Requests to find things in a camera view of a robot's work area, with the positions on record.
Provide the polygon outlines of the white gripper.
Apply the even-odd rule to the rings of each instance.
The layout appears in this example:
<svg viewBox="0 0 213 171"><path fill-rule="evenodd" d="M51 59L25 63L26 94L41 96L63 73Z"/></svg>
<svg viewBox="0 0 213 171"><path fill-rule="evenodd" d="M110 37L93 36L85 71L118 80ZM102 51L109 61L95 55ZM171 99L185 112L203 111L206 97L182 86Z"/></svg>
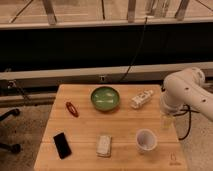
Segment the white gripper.
<svg viewBox="0 0 213 171"><path fill-rule="evenodd" d="M160 109L163 113L167 114L168 116L166 117L166 115L162 115L162 129L163 130L168 130L171 125L173 124L173 116L171 115L175 115L177 114L180 109L181 109L181 104L175 100L171 100L171 99L165 99L165 98L161 98L160 99Z"/></svg>

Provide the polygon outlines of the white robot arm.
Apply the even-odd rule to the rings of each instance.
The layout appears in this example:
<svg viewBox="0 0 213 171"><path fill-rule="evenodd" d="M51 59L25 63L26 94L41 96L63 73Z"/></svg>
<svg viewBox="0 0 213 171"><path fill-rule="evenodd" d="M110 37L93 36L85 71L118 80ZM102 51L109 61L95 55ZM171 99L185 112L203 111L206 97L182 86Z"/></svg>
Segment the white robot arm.
<svg viewBox="0 0 213 171"><path fill-rule="evenodd" d="M170 127L174 115L182 109L184 104L213 121L213 94L203 88L204 83L205 74L197 67L174 72L165 77L164 91L159 99L161 125L164 130Z"/></svg>

